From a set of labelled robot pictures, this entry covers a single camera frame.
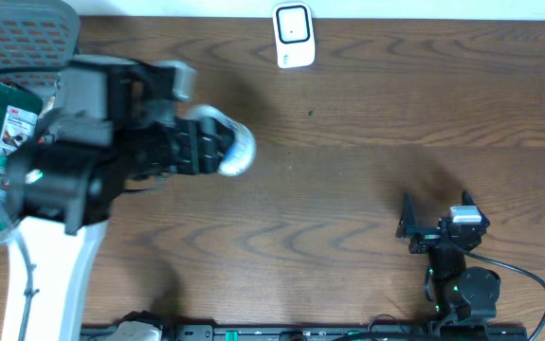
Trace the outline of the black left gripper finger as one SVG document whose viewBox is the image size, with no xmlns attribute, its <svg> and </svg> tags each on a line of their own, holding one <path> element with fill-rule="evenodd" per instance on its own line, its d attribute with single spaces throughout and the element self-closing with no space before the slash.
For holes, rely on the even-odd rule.
<svg viewBox="0 0 545 341">
<path fill-rule="evenodd" d="M 199 141 L 191 146 L 189 174 L 210 174 L 218 171 L 230 144 L 219 141 Z"/>
<path fill-rule="evenodd" d="M 221 145 L 230 145 L 234 141 L 232 130 L 211 117 L 178 118 L 176 129 L 179 135 L 190 143 L 196 143 L 203 137 L 217 141 Z"/>
</svg>

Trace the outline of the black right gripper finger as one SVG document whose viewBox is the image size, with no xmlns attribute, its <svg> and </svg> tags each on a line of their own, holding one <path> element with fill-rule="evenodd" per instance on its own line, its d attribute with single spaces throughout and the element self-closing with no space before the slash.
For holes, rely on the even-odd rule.
<svg viewBox="0 0 545 341">
<path fill-rule="evenodd" d="M 468 193 L 467 190 L 464 190 L 462 192 L 462 205 L 463 206 L 476 206 L 477 208 L 479 208 L 476 203 L 474 202 L 474 199 L 472 198 L 472 196 Z M 482 224 L 484 226 L 489 226 L 490 225 L 490 221 L 487 219 L 487 217 L 481 212 L 481 210 L 479 209 L 481 215 L 482 215 L 482 221 L 479 223 L 479 224 Z"/>
<path fill-rule="evenodd" d="M 410 238 L 417 232 L 417 220 L 411 196 L 406 192 L 403 198 L 402 210 L 396 229 L 396 238 Z"/>
</svg>

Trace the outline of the white blue round container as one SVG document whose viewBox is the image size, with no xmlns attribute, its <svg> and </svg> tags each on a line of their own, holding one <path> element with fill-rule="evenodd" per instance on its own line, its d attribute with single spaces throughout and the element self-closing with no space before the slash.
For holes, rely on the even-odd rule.
<svg viewBox="0 0 545 341">
<path fill-rule="evenodd" d="M 231 132 L 232 141 L 224 152 L 217 172 L 224 176 L 238 176 L 247 171 L 254 162 L 257 152 L 253 133 L 243 123 L 235 121 L 210 105 L 196 105 L 189 109 L 186 115 L 186 119 L 197 121 L 203 121 L 205 118 L 212 118 Z"/>
</svg>

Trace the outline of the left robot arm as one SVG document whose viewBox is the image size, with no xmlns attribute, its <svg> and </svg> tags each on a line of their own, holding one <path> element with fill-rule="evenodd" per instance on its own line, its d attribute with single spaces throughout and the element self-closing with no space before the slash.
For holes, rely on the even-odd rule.
<svg viewBox="0 0 545 341">
<path fill-rule="evenodd" d="M 209 105 L 183 117 L 193 70 L 81 55 L 60 73 L 53 108 L 7 164 L 6 340 L 76 340 L 91 268 L 127 183 L 247 170 L 247 127 Z"/>
</svg>

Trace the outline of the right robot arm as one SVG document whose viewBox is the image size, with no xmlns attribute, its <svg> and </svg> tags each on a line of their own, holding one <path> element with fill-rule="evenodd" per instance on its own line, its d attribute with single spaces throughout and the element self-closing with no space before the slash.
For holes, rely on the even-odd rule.
<svg viewBox="0 0 545 341">
<path fill-rule="evenodd" d="M 450 328 L 483 328 L 497 315 L 500 277 L 491 270 L 466 265 L 466 254 L 481 244 L 490 222 L 467 191 L 462 203 L 452 206 L 434 226 L 418 224 L 414 204 L 404 195 L 396 236 L 409 240 L 411 254 L 428 259 L 425 279 L 427 300 L 436 305 L 438 317 L 428 323 L 435 335 Z"/>
</svg>

